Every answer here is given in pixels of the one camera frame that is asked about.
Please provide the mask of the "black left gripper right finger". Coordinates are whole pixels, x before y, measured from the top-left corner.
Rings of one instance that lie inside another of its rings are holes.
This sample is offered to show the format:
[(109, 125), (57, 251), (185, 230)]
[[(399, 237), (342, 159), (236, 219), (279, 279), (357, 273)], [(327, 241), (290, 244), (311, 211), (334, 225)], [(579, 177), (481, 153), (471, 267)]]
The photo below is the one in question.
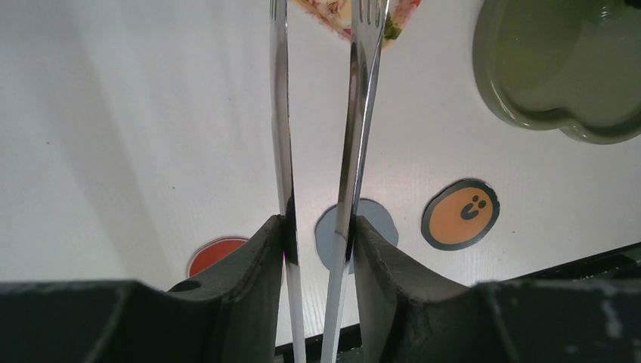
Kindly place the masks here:
[(366, 362), (638, 362), (640, 277), (467, 287), (355, 222)]

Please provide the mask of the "green three-tier dessert stand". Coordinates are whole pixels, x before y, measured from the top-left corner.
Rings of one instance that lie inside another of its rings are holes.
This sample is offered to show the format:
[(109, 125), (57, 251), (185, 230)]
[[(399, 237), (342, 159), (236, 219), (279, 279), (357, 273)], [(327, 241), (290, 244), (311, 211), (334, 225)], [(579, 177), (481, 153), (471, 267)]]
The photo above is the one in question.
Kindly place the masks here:
[(638, 1), (485, 1), (472, 68), (505, 123), (591, 144), (640, 134)]

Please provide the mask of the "red round coaster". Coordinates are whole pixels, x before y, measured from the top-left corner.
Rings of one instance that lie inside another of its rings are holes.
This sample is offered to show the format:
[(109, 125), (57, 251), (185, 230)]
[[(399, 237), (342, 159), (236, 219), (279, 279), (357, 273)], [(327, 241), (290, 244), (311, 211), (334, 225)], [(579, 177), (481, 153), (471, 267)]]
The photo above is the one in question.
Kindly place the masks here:
[(187, 264), (187, 276), (191, 278), (216, 264), (243, 246), (248, 240), (247, 237), (227, 236), (208, 242), (200, 247), (190, 258)]

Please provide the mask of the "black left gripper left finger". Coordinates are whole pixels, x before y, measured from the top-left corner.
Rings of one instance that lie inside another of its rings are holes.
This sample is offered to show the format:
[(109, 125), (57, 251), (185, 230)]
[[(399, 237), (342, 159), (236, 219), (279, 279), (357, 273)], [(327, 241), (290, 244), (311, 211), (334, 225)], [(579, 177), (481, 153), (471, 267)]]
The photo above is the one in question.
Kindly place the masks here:
[(272, 216), (168, 291), (140, 281), (1, 285), (3, 362), (271, 362), (283, 272)]

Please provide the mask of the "orange smiley coaster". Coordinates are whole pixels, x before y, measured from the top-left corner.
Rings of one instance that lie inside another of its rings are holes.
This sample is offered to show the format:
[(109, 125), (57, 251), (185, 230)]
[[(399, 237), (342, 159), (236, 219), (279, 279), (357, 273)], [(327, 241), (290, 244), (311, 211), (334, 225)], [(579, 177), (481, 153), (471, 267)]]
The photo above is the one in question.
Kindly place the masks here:
[(499, 214), (495, 190), (480, 179), (463, 178), (429, 200), (420, 230), (425, 241), (437, 250), (463, 250), (484, 238)]

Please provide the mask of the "blue-grey round coaster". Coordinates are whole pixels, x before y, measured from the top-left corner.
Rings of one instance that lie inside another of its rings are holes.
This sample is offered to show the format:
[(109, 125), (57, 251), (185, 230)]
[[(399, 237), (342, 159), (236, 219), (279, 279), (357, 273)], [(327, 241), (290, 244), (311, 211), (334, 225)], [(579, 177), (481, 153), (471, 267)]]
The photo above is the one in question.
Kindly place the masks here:
[[(314, 227), (314, 239), (317, 255), (324, 267), (329, 270), (333, 262), (334, 232), (336, 229), (337, 205), (327, 209)], [(367, 219), (370, 224), (393, 246), (399, 242), (398, 229), (389, 211), (380, 203), (371, 199), (360, 199), (358, 215)]]

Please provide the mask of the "silver serving tongs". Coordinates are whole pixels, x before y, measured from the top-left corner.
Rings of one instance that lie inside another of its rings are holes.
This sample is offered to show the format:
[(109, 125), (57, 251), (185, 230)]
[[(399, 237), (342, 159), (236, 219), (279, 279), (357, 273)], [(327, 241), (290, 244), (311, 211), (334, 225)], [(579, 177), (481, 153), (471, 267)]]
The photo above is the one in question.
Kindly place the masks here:
[(334, 39), (295, 2), (269, 9), (271, 126), (293, 354), (321, 334), (335, 362), (343, 325), (387, 1), (352, 1), (349, 39)]

